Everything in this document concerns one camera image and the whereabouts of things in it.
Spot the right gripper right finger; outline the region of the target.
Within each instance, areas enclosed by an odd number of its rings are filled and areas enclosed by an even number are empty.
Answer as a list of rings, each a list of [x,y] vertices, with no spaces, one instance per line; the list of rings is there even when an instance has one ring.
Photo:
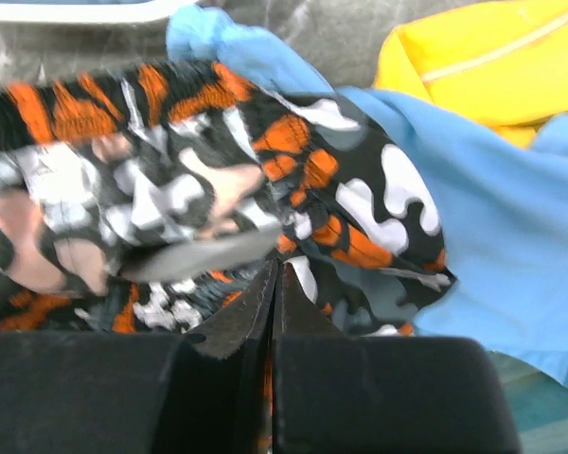
[[[339,331],[285,265],[273,328],[277,453],[518,453],[501,382],[475,341]]]

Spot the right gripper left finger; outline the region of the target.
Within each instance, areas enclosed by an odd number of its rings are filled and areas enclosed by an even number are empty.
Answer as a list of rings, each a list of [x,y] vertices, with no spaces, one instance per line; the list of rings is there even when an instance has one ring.
[[[0,453],[255,453],[275,263],[184,335],[0,334]]]

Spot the camouflage patterned shorts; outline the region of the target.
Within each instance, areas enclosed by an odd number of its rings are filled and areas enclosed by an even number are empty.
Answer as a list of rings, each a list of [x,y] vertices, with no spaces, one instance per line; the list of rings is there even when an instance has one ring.
[[[268,258],[349,334],[453,284],[406,154],[338,96],[216,61],[0,88],[0,331],[186,333]]]

